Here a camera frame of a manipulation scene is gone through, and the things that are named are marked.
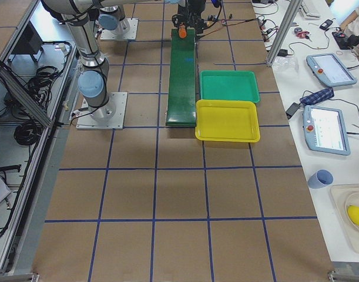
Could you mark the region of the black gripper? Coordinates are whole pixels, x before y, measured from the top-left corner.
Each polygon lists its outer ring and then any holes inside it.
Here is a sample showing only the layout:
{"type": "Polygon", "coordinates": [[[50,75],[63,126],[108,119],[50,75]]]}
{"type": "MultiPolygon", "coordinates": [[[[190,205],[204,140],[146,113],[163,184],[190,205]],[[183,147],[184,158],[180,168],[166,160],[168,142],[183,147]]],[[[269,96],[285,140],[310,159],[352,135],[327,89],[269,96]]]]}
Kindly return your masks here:
{"type": "Polygon", "coordinates": [[[172,16],[172,22],[176,28],[183,25],[185,28],[193,28],[197,34],[202,34],[207,29],[206,21],[202,18],[206,1],[188,0],[179,1],[177,14],[172,16]]]}

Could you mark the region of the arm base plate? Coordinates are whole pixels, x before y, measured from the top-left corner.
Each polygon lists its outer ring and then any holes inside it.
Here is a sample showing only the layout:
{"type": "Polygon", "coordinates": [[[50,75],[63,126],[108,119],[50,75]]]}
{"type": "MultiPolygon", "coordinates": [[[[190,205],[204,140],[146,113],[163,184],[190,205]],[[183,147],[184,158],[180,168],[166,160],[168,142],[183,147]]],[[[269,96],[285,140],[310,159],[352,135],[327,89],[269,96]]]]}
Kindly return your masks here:
{"type": "Polygon", "coordinates": [[[100,21],[102,33],[101,41],[134,41],[137,35],[139,20],[125,18],[118,21],[116,18],[103,18],[100,21]]]}
{"type": "Polygon", "coordinates": [[[79,130],[122,130],[125,120],[127,92],[109,92],[108,103],[90,114],[94,108],[89,108],[85,98],[82,106],[86,110],[77,119],[76,128],[79,130]]]}

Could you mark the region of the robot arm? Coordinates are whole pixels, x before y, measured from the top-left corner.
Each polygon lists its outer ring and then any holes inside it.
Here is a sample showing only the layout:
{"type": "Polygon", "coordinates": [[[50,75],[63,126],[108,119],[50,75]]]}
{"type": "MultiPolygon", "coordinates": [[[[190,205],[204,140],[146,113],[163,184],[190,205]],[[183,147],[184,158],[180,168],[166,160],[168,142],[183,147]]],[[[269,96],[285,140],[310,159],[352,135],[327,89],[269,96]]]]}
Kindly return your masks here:
{"type": "MultiPolygon", "coordinates": [[[[178,30],[180,38],[185,38],[187,29],[193,28],[197,34],[202,34],[210,25],[202,18],[206,1],[164,1],[168,4],[177,4],[177,13],[172,16],[172,22],[178,30]]],[[[116,28],[119,21],[125,19],[123,5],[102,8],[99,15],[99,23],[106,28],[106,20],[111,20],[111,30],[116,28]]]]}
{"type": "Polygon", "coordinates": [[[101,24],[105,29],[118,29],[125,23],[124,4],[138,1],[43,1],[42,5],[52,14],[60,14],[61,22],[68,28],[76,43],[83,66],[78,79],[78,89],[88,103],[89,114],[97,118],[113,115],[115,104],[110,101],[107,91],[109,62],[101,52],[90,23],[90,13],[98,11],[98,20],[110,18],[110,24],[101,24]]]}

